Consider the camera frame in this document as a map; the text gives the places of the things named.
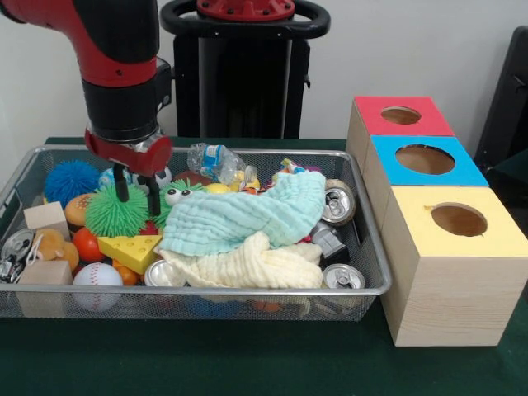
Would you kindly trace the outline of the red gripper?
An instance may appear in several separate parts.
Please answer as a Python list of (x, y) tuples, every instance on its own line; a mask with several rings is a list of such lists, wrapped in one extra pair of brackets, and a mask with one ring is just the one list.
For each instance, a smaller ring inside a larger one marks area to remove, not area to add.
[(84, 138), (93, 154), (115, 163), (115, 193), (120, 202), (129, 200), (127, 167), (133, 173), (148, 177), (148, 210), (151, 215), (160, 215), (159, 185), (153, 174), (166, 167), (172, 155), (172, 143), (158, 122), (120, 128), (100, 127), (89, 122)]

